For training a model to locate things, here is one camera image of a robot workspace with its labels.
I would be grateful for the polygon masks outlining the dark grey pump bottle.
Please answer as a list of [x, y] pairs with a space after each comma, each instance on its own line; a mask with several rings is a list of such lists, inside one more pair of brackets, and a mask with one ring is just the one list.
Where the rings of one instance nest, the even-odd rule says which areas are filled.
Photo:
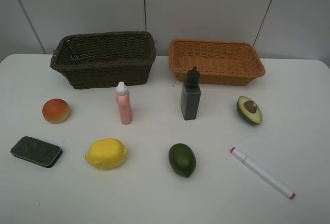
[[200, 73], [197, 67], [193, 67], [183, 80], [180, 107], [184, 120], [196, 119], [201, 97], [199, 78]]

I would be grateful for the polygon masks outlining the pink spray bottle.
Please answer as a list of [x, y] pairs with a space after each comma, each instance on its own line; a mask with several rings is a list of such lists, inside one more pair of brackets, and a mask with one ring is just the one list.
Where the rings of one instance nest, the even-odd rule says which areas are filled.
[[133, 111], [128, 88], [124, 82], [119, 82], [115, 89], [121, 122], [124, 125], [130, 124], [133, 119]]

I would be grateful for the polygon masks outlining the green lime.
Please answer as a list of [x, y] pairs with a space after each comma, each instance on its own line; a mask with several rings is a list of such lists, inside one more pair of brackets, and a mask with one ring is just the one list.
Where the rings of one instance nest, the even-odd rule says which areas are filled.
[[196, 157], [192, 149], [183, 143], [174, 144], [169, 149], [169, 163], [179, 176], [189, 178], [196, 168]]

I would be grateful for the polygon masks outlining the yellow lemon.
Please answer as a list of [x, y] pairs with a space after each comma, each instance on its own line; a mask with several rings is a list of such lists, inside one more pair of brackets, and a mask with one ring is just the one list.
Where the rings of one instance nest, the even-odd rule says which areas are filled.
[[122, 165], [127, 148], [117, 139], [107, 138], [94, 142], [88, 149], [86, 161], [93, 167], [109, 170]]

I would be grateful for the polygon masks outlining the halved avocado with pit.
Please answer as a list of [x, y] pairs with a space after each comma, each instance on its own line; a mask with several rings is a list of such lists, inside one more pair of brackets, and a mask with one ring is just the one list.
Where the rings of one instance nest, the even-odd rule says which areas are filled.
[[252, 125], [262, 123], [262, 113], [258, 105], [250, 98], [240, 96], [237, 100], [237, 112], [242, 119]]

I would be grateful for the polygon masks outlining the orange bread bun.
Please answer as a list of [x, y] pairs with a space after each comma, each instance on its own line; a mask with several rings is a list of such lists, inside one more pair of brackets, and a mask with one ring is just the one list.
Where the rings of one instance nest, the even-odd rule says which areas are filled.
[[68, 103], [62, 99], [51, 99], [42, 108], [44, 119], [52, 124], [59, 124], [66, 121], [70, 113]]

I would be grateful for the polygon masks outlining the white pink-capped marker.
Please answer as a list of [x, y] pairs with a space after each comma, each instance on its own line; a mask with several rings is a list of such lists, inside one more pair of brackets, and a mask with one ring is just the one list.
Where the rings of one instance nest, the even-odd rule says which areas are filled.
[[284, 184], [282, 184], [278, 179], [276, 179], [273, 175], [268, 173], [265, 169], [263, 169], [260, 165], [250, 159], [243, 152], [238, 150], [235, 147], [232, 147], [230, 153], [236, 157], [239, 161], [241, 161], [246, 167], [248, 167], [251, 171], [257, 174], [260, 178], [266, 181], [269, 185], [279, 191], [286, 198], [292, 200], [295, 198], [295, 193], [287, 188]]

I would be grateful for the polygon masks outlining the orange wicker basket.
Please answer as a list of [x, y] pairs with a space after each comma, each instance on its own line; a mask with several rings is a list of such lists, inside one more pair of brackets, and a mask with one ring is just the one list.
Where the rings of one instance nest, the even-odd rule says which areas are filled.
[[245, 42], [175, 39], [170, 43], [169, 68], [183, 81], [196, 67], [199, 83], [245, 86], [265, 75], [253, 46]]

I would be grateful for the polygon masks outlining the dark brown wicker basket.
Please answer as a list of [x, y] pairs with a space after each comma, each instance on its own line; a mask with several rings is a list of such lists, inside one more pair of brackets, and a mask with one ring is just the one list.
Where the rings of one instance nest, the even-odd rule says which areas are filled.
[[75, 89], [134, 86], [147, 82], [155, 58], [155, 41], [146, 31], [79, 34], [60, 40], [50, 67]]

